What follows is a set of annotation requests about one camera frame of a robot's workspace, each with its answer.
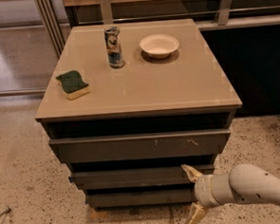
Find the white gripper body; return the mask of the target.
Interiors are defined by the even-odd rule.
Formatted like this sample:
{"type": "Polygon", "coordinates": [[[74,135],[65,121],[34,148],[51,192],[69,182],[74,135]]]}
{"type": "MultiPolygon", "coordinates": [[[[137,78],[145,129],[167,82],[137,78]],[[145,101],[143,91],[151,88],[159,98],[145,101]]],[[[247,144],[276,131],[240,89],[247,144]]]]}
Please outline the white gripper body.
{"type": "Polygon", "coordinates": [[[198,178],[195,183],[195,196],[197,202],[205,208],[213,208],[219,206],[219,203],[213,195],[213,187],[211,175],[203,175],[198,178]]]}

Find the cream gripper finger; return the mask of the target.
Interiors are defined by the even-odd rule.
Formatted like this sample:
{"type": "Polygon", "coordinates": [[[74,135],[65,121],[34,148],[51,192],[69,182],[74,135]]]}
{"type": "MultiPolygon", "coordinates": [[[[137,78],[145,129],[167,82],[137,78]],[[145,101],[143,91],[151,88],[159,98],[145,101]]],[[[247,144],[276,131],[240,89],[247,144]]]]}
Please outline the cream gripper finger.
{"type": "Polygon", "coordinates": [[[201,174],[196,168],[193,168],[187,164],[182,164],[181,168],[187,174],[189,180],[193,183],[196,183],[196,181],[203,176],[203,174],[201,174]]]}
{"type": "Polygon", "coordinates": [[[200,205],[198,202],[192,203],[185,224],[198,224],[208,212],[209,210],[203,205],[200,205]]]}

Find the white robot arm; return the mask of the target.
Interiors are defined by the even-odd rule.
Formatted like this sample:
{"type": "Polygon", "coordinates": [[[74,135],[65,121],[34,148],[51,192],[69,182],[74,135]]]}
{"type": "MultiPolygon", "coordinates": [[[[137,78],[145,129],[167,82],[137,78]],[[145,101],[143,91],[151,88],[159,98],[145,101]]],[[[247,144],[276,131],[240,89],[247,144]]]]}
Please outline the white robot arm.
{"type": "Polygon", "coordinates": [[[280,178],[260,167],[242,163],[222,175],[203,175],[186,164],[181,167],[194,183],[196,198],[186,224],[197,224],[213,207],[229,203],[280,206],[280,178]]]}

